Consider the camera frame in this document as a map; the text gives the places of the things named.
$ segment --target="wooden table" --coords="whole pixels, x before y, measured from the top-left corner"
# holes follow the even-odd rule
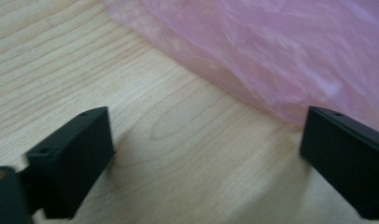
[[[0,165],[107,105],[117,155],[68,223],[368,223],[299,156],[301,129],[110,20],[100,1],[0,1]],[[35,216],[36,223],[66,223]]]

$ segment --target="pink plastic bag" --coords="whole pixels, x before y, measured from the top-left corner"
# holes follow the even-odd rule
[[[105,0],[108,15],[226,91],[303,123],[379,131],[379,0]]]

